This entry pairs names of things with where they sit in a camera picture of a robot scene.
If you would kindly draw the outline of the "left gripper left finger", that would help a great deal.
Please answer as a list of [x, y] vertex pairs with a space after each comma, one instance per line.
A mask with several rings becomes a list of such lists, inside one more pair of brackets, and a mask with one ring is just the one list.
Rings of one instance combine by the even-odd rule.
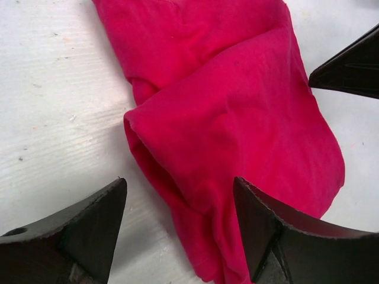
[[118, 178], [1, 236], [1, 283], [107, 283], [127, 198]]

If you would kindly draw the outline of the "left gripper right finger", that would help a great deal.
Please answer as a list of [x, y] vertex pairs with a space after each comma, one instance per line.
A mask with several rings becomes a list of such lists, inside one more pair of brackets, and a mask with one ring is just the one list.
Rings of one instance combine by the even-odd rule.
[[378, 233], [313, 218], [241, 177], [233, 195], [252, 283], [378, 283]]

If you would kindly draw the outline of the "crimson red t shirt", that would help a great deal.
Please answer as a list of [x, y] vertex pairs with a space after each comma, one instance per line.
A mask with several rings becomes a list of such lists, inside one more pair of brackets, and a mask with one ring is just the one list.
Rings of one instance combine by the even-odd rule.
[[95, 1], [132, 85], [130, 151], [203, 281], [248, 283], [241, 176], [315, 218], [345, 181], [283, 1]]

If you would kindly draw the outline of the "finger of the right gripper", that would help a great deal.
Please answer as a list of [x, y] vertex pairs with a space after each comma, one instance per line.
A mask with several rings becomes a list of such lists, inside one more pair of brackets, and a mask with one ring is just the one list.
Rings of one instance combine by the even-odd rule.
[[324, 62], [309, 87], [378, 99], [378, 26]]

